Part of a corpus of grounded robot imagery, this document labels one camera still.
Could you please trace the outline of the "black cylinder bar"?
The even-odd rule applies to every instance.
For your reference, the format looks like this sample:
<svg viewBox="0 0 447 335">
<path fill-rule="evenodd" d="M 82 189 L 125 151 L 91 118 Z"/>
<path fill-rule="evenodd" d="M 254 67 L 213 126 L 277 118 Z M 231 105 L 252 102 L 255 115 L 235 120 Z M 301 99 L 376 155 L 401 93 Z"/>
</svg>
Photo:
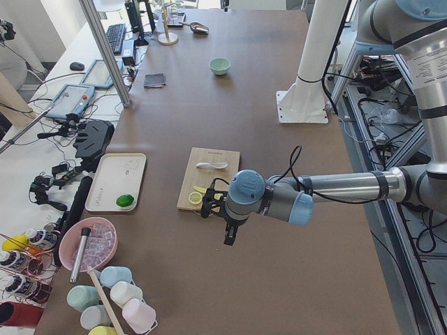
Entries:
<svg viewBox="0 0 447 335">
<path fill-rule="evenodd" d="M 60 234 L 58 236 L 56 246 L 53 250 L 54 264 L 58 268 L 61 267 L 61 260 L 59 257 L 59 254 L 60 254 L 59 249 L 60 249 L 62 238 L 68 232 L 68 230 L 71 227 L 73 227 L 80 220 L 80 217 L 81 217 L 81 215 L 84 211 L 84 208 L 85 208 L 85 202 L 87 200 L 87 196 L 88 196 L 89 190 L 91 188 L 92 182 L 93 182 L 93 178 L 90 176 L 86 176 L 81 179 L 80 185 L 79 185 L 78 190 L 75 194 L 75 197 L 73 199 L 73 203 L 71 205 L 70 210 L 62 216 L 62 222 L 59 225 Z"/>
</svg>

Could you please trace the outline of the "steel muddler tube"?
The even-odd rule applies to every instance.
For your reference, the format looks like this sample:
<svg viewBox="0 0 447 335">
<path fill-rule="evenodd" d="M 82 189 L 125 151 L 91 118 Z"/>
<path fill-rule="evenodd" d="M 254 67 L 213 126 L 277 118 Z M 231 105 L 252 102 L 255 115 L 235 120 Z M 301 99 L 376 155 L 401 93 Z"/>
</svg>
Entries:
<svg viewBox="0 0 447 335">
<path fill-rule="evenodd" d="M 73 263 L 73 267 L 71 270 L 71 275 L 69 278 L 69 283 L 71 283 L 71 284 L 75 284 L 78 281 L 80 269 L 82 266 L 82 259 L 83 259 L 83 255 L 85 253 L 85 248 L 87 245 L 87 240 L 90 235 L 90 232 L 91 232 L 90 228 L 83 228 L 81 230 L 80 243 L 78 246 L 78 251 L 77 251 L 75 261 Z"/>
</svg>

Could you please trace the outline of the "wooden stick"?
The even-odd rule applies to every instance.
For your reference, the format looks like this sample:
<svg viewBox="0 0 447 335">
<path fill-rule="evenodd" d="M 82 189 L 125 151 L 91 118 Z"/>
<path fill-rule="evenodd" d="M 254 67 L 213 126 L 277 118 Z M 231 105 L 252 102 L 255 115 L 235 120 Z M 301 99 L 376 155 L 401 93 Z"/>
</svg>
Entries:
<svg viewBox="0 0 447 335">
<path fill-rule="evenodd" d="M 90 278 L 92 280 L 92 283 L 94 284 L 95 288 L 98 291 L 98 295 L 101 298 L 101 301 L 103 302 L 103 305 L 104 305 L 104 307 L 106 309 L 106 312 L 107 312 L 109 318 L 111 319 L 112 324 L 113 324 L 117 334 L 124 335 L 124 330 L 122 329 L 122 326 L 120 325 L 120 323 L 118 321 L 118 318 L 117 318 L 115 312 L 113 311 L 110 302 L 108 301 L 108 298 L 107 298 L 107 296 L 106 296 L 106 294 L 105 294 L 105 292 L 104 292 L 104 290 L 103 290 L 103 288 L 101 286 L 100 281 L 98 280 L 98 278 L 97 278 L 97 276 L 95 274 L 94 269 L 91 268 L 91 267 L 88 267 L 87 268 L 87 273 L 89 274 L 89 276 L 90 276 Z"/>
</svg>

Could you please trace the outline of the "pink cup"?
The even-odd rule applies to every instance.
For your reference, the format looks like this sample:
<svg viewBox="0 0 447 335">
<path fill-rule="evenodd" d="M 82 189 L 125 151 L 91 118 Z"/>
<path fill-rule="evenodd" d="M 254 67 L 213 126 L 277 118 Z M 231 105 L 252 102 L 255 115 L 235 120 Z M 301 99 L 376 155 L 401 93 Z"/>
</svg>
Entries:
<svg viewBox="0 0 447 335">
<path fill-rule="evenodd" d="M 122 308 L 122 317 L 136 334 L 145 334 L 156 323 L 156 311 L 139 299 L 128 300 Z"/>
</svg>

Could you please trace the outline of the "white ceramic spoon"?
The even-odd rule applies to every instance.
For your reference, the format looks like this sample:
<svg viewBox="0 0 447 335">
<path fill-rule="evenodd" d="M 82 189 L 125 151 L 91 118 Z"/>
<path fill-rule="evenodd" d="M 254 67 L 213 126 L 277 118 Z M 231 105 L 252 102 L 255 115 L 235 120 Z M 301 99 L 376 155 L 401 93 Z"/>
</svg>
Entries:
<svg viewBox="0 0 447 335">
<path fill-rule="evenodd" d="M 199 162 L 199 163 L 196 163 L 196 167 L 200 168 L 200 169 L 225 170 L 228 167 L 228 163 L 227 162 L 218 162 L 218 163 Z"/>
</svg>

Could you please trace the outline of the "light blue cup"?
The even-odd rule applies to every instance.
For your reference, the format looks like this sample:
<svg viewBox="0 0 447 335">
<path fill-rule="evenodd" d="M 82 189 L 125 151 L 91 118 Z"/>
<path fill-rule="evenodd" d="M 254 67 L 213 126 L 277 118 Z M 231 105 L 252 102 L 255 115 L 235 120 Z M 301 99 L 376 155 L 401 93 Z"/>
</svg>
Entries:
<svg viewBox="0 0 447 335">
<path fill-rule="evenodd" d="M 130 283 L 132 279 L 132 271 L 128 267 L 121 266 L 106 267 L 103 269 L 100 275 L 101 285 L 107 288 L 111 288 L 120 281 Z"/>
</svg>

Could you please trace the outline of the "light green bowl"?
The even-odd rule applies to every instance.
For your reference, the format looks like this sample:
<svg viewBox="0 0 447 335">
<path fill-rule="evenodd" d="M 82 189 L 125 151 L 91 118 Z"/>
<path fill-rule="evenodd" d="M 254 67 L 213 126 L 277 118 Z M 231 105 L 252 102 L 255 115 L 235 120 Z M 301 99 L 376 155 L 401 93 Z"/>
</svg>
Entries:
<svg viewBox="0 0 447 335">
<path fill-rule="evenodd" d="M 229 72 L 231 62 L 224 57 L 210 60 L 209 68 L 215 75 L 226 75 Z"/>
</svg>

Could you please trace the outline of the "aluminium frame post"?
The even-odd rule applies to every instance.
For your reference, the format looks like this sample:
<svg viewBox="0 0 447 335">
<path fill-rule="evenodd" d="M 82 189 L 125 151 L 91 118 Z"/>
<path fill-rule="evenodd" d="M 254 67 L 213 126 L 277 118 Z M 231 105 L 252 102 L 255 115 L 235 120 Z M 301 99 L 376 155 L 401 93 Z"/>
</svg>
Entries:
<svg viewBox="0 0 447 335">
<path fill-rule="evenodd" d="M 111 76 L 112 83 L 117 90 L 120 101 L 124 107 L 129 107 L 131 105 L 131 98 L 121 77 L 115 56 L 104 32 L 104 28 L 94 2 L 92 0 L 79 0 L 79 3 L 91 29 L 98 50 L 104 60 L 105 66 Z"/>
</svg>

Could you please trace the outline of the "black computer mouse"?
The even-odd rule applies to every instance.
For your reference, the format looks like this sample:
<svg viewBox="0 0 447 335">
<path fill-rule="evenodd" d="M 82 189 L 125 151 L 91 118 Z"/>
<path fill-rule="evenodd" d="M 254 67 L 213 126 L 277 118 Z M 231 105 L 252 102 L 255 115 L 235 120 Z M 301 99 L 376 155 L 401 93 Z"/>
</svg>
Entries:
<svg viewBox="0 0 447 335">
<path fill-rule="evenodd" d="M 85 69 L 85 65 L 80 62 L 72 62 L 69 66 L 70 70 L 73 71 L 83 71 Z"/>
</svg>

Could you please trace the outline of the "grey folded cloth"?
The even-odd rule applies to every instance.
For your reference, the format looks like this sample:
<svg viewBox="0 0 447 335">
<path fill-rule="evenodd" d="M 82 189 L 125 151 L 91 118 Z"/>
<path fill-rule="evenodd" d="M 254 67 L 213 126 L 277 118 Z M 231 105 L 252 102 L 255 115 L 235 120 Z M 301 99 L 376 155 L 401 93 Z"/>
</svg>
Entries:
<svg viewBox="0 0 447 335">
<path fill-rule="evenodd" d="M 161 88 L 166 85 L 166 77 L 164 73 L 146 74 L 143 82 L 145 89 Z"/>
</svg>

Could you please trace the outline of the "wooden stand with round base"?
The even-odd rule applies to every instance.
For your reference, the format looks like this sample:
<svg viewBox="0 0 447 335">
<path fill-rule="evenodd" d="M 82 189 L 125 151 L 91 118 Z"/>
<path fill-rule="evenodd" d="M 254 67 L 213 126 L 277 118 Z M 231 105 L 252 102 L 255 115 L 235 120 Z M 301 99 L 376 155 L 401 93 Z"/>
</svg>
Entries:
<svg viewBox="0 0 447 335">
<path fill-rule="evenodd" d="M 174 45 L 175 43 L 178 42 L 178 35 L 175 33 L 171 33 L 169 32 L 168 29 L 168 16 L 167 16 L 167 11 L 169 9 L 169 7 L 171 7 L 172 4 L 166 4 L 162 6 L 161 9 L 161 19 L 162 19 L 162 23 L 163 23 L 163 33 L 160 33 L 158 35 L 158 42 L 161 45 Z"/>
</svg>

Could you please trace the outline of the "cream rabbit tray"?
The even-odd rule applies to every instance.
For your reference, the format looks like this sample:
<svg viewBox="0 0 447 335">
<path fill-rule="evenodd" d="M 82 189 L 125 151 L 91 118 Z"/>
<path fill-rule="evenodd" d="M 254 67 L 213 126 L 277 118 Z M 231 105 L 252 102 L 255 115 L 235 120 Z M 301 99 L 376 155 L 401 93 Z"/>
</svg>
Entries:
<svg viewBox="0 0 447 335">
<path fill-rule="evenodd" d="M 90 212 L 133 210 L 138 203 L 145 164 L 146 155 L 142 153 L 105 154 L 99 162 L 85 209 Z M 115 204 L 123 194 L 131 194 L 135 198 L 130 207 L 120 208 Z"/>
</svg>

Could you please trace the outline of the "yellow plastic knife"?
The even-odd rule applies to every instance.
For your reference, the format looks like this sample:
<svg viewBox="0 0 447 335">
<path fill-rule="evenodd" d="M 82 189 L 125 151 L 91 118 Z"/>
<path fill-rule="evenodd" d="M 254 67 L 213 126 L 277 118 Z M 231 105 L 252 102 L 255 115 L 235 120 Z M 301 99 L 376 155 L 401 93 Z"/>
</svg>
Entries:
<svg viewBox="0 0 447 335">
<path fill-rule="evenodd" d="M 195 191 L 197 191 L 199 193 L 202 193 L 203 195 L 206 194 L 206 192 L 207 192 L 206 188 L 203 188 L 203 187 L 200 187 L 200 186 L 193 186 L 193 190 L 195 190 Z M 223 193 L 215 193 L 214 194 L 214 199 L 215 200 L 219 200 L 221 196 L 223 196 Z"/>
</svg>

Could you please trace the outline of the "bamboo cutting board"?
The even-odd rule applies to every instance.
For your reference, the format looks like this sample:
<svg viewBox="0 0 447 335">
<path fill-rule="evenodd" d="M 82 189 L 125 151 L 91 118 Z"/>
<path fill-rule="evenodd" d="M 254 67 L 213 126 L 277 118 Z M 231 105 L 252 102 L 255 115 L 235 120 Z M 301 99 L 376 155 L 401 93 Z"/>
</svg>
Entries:
<svg viewBox="0 0 447 335">
<path fill-rule="evenodd" d="M 199 168 L 197 163 L 221 163 L 227 162 L 225 169 Z M 182 210 L 199 210 L 201 202 L 193 204 L 189 201 L 190 193 L 194 192 L 194 186 L 207 189 L 213 178 L 219 177 L 230 182 L 239 170 L 240 153 L 219 149 L 193 147 L 186 166 L 182 187 L 177 201 L 177 208 Z"/>
</svg>

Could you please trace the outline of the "black plastic bracket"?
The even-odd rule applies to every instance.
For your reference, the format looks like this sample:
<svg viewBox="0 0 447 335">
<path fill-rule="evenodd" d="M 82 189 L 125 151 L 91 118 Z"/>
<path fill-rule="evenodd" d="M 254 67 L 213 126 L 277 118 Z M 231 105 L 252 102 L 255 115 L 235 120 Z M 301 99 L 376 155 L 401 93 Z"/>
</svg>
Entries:
<svg viewBox="0 0 447 335">
<path fill-rule="evenodd" d="M 90 120 L 79 124 L 78 134 L 73 143 L 75 157 L 82 159 L 100 158 L 109 145 L 115 127 L 109 121 Z"/>
</svg>

